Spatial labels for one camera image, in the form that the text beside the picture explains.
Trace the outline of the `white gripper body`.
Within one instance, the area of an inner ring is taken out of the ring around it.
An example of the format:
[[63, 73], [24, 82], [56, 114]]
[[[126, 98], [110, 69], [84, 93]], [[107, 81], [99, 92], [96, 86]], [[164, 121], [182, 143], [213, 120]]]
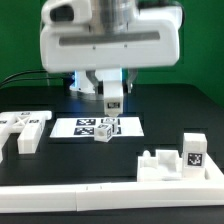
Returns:
[[173, 66], [180, 57], [179, 4], [91, 4], [84, 24], [43, 22], [42, 66], [50, 73]]

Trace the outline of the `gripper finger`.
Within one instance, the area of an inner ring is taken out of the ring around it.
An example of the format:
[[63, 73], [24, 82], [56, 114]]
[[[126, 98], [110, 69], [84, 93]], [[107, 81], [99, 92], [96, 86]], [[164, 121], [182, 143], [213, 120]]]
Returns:
[[100, 81], [96, 77], [96, 71], [95, 70], [88, 70], [86, 72], [86, 77], [92, 84], [92, 90], [93, 92], [98, 95], [100, 94]]
[[127, 85], [127, 92], [130, 93], [132, 90], [133, 82], [137, 78], [138, 70], [137, 69], [128, 69], [127, 70], [127, 77], [126, 77], [126, 85]]

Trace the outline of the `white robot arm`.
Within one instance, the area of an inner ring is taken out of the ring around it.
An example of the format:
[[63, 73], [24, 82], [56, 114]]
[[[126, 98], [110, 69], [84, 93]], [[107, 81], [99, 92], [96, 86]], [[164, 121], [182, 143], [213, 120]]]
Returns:
[[138, 70], [179, 60], [183, 8], [136, 0], [47, 0], [42, 7], [40, 55], [50, 73], [73, 73], [70, 90], [121, 109]]

